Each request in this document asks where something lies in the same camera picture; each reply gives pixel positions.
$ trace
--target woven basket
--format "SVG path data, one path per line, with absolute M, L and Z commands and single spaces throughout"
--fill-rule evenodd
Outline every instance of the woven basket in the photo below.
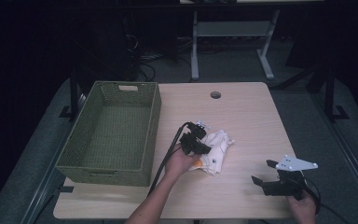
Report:
M 74 182 L 149 186 L 161 98 L 157 83 L 94 83 L 56 163 Z

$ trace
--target crumpled cloth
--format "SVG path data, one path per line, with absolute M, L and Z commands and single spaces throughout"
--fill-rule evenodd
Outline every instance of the crumpled cloth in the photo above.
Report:
M 209 175 L 220 174 L 227 149 L 235 140 L 232 140 L 225 131 L 220 130 L 217 133 L 209 133 L 200 141 L 212 149 L 195 161 L 190 171 L 202 169 Z

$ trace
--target person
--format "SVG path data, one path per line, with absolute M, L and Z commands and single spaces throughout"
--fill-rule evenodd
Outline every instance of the person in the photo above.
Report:
M 162 210 L 170 195 L 171 189 L 179 177 L 187 172 L 192 164 L 201 155 L 188 156 L 180 149 L 180 144 L 175 145 L 173 154 L 165 165 L 165 174 L 156 185 L 150 195 L 133 211 L 126 224 L 156 224 L 159 222 Z M 316 205 L 307 192 L 303 192 L 303 199 L 298 201 L 293 196 L 286 197 L 293 218 L 298 224 L 316 223 Z

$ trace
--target person's right arm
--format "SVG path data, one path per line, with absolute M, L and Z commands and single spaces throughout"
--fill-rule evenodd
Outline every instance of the person's right arm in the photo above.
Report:
M 315 224 L 316 223 L 316 205 L 312 197 L 303 191 L 303 198 L 297 200 L 293 196 L 287 196 L 290 210 L 292 211 L 293 218 L 298 224 Z

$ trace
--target gray carpet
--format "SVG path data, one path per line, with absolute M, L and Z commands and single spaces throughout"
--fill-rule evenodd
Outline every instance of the gray carpet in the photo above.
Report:
M 261 41 L 228 41 L 224 43 L 223 51 L 215 54 L 201 53 L 198 82 L 262 81 L 273 86 L 301 71 L 284 65 L 292 43 L 274 41 L 270 46 L 268 59 L 276 78 L 267 80 L 255 52 Z M 181 59 L 177 61 L 160 59 L 148 63 L 156 69 L 156 82 L 179 83 L 190 80 L 190 54 L 183 53 L 180 56 Z M 152 75 L 149 68 L 144 67 L 144 70 L 149 76 Z M 307 82 L 308 79 L 305 78 L 285 91 L 272 91 L 272 97 L 296 155 L 300 159 L 319 164 L 319 169 L 305 172 L 305 176 L 318 186 L 322 193 L 322 202 L 334 208 L 350 223 L 358 223 L 358 184 L 342 156 L 339 144 L 325 122 L 324 114 L 312 100 L 323 95 L 309 95 L 305 91 Z M 58 118 L 62 108 L 70 104 L 68 86 L 68 82 L 63 83 L 52 99 L 50 107 L 0 194 L 0 223 L 21 223 L 54 152 L 70 129 L 68 119 Z M 358 160 L 358 106 L 351 98 L 350 92 L 339 82 L 336 85 L 336 103 L 342 105 L 351 118 L 338 120 L 337 126 Z M 52 176 L 42 197 L 44 203 L 63 180 L 64 176 L 61 174 L 56 173 Z M 58 220 L 52 215 L 56 200 L 57 196 L 52 198 L 36 223 L 120 223 L 102 220 Z M 291 219 L 268 222 L 294 223 Z M 322 209 L 318 223 L 342 222 L 329 211 Z

